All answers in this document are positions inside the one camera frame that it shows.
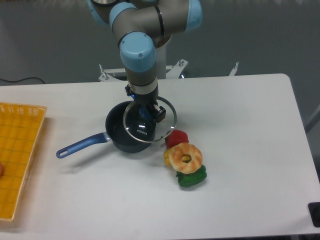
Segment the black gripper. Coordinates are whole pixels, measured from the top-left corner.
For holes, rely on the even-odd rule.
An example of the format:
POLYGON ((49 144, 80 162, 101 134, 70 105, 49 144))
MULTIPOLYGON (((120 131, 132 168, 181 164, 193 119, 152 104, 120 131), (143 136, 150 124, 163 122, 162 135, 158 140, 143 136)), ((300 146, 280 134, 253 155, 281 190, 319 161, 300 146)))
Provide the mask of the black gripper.
POLYGON ((130 85, 128 84, 125 87, 125 91, 127 96, 132 97, 132 99, 141 105, 150 105, 149 106, 149 112, 152 116, 152 118, 155 120, 156 123, 160 123, 162 120, 166 117, 166 109, 162 106, 157 105, 157 98, 159 94, 158 86, 156 88, 147 94, 138 94, 137 92, 134 92, 130 85))

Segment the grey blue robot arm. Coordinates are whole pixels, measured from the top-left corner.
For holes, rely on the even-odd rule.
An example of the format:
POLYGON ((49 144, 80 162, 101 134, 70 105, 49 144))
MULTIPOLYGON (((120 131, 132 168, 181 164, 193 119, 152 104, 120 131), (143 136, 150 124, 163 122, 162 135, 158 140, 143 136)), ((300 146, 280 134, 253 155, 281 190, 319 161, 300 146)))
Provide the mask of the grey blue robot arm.
POLYGON ((198 28, 203 11, 198 0, 90 0, 92 15, 108 24, 117 42, 128 85, 126 94, 145 106, 156 122, 165 118, 158 106, 157 47, 175 33, 198 28))

